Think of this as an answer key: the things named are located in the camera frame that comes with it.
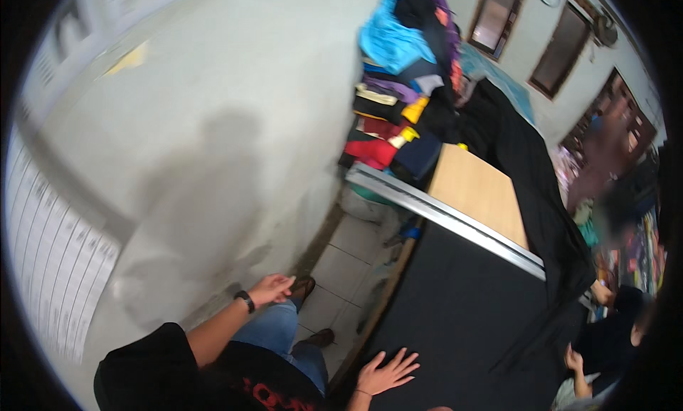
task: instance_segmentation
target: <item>wooden window frame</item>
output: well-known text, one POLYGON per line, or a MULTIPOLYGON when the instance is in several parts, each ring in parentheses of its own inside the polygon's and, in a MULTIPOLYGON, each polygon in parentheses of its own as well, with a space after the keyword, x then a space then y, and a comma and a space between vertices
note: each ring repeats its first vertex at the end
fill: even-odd
MULTIPOLYGON (((562 12, 564 12, 564 9, 566 7, 569 7, 572 11, 574 11, 575 14, 579 18, 582 19, 584 24, 586 25, 585 32, 583 33, 583 37, 581 38, 581 42, 576 46, 576 52, 572 56, 572 62, 567 65, 567 67, 562 71, 562 74, 560 74, 559 79, 557 82, 555 82, 555 85, 551 89, 547 89, 541 82, 538 82, 536 79, 534 79, 534 74, 538 70, 538 66, 541 65, 541 62, 543 60, 543 57, 545 57, 546 53, 548 52, 548 47, 552 43, 551 41, 548 42, 546 45, 546 49, 543 51, 543 54, 541 55, 541 58, 539 58, 538 62, 536 63, 536 67, 534 68, 534 71, 531 73, 531 77, 528 80, 528 83, 534 87, 538 92, 542 93, 545 97, 549 99, 554 99, 555 96, 557 96, 557 93, 559 90, 562 88, 562 85, 564 85, 564 82, 567 81, 567 78, 569 77, 569 74, 571 74, 572 70, 576 66, 576 63, 578 62, 578 59, 581 57, 581 52, 586 47, 586 42, 588 39, 591 37, 591 34, 593 33, 592 31, 592 23, 590 20, 588 20, 584 14, 582 14, 576 6, 574 6, 573 3, 571 3, 569 0, 565 2, 565 5, 562 7, 562 12)), ((559 18, 557 19, 557 25, 555 26, 555 30, 552 31, 551 39, 552 36, 555 36, 555 32, 557 31, 557 27, 559 26, 559 18)))
POLYGON ((510 8, 510 12, 508 14, 508 21, 505 23, 505 27, 503 27, 503 31, 501 32, 501 35, 498 41, 496 42, 496 48, 494 49, 491 49, 488 46, 477 42, 473 38, 474 29, 477 27, 477 23, 479 22, 482 16, 484 1, 485 0, 479 0, 479 2, 477 3, 477 10, 475 11, 474 21, 470 25, 467 43, 474 46, 479 51, 483 52, 487 57, 493 60, 499 60, 503 53, 503 48, 505 48, 505 45, 508 43, 512 27, 514 23, 517 21, 517 17, 519 17, 519 11, 520 7, 522 6, 522 0, 514 0, 514 2, 512 3, 512 8, 510 8))

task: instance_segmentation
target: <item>pile of clothes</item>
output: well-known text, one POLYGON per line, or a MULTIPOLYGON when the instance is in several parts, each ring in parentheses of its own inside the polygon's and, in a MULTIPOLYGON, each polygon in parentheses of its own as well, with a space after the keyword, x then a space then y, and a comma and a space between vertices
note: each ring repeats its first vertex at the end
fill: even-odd
POLYGON ((340 164, 414 184, 434 167, 457 116, 460 33, 446 0, 381 0, 359 34, 363 78, 340 164))

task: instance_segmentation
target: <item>window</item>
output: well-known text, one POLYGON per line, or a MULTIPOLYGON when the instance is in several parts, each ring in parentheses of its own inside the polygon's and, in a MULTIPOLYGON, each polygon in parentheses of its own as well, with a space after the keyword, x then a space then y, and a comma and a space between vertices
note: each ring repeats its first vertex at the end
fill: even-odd
POLYGON ((482 0, 469 43, 498 59, 517 18, 520 0, 482 0))
POLYGON ((553 98, 581 55, 590 32, 590 22, 572 4, 566 3, 552 39, 529 82, 553 98))

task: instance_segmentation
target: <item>hand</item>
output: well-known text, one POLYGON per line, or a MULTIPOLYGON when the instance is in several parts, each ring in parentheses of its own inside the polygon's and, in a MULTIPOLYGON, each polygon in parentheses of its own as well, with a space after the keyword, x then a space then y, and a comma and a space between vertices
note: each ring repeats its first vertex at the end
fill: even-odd
POLYGON ((269 302, 283 303, 287 296, 291 296, 290 287, 294 285, 296 276, 291 278, 283 274, 275 273, 269 274, 263 279, 259 280, 247 294, 252 298, 255 308, 259 308, 269 302))
POLYGON ((378 369, 386 353, 379 352, 369 364, 365 365, 358 376, 356 390, 374 396, 393 387, 401 386, 414 379, 413 376, 406 377, 409 373, 420 367, 420 364, 411 363, 417 358, 417 353, 413 353, 407 358, 406 348, 402 348, 396 356, 384 367, 378 369))
POLYGON ((567 351, 564 352, 564 363, 568 369, 574 372, 583 372, 583 356, 572 349, 572 344, 567 346, 567 351))

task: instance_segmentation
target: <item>red cloth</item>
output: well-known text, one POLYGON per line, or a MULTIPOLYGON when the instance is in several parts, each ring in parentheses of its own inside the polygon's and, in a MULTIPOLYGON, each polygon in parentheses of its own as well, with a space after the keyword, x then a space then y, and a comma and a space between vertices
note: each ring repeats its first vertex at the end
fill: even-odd
POLYGON ((395 137, 401 133, 403 128, 406 126, 411 126, 408 120, 403 119, 401 125, 394 125, 391 122, 383 121, 378 118, 371 118, 366 116, 361 116, 363 121, 363 132, 371 132, 380 135, 382 140, 388 140, 391 137, 395 137))
POLYGON ((346 143, 344 152, 357 158, 370 158, 376 160, 383 168, 388 167, 396 154, 396 147, 384 140, 372 141, 349 141, 346 143))

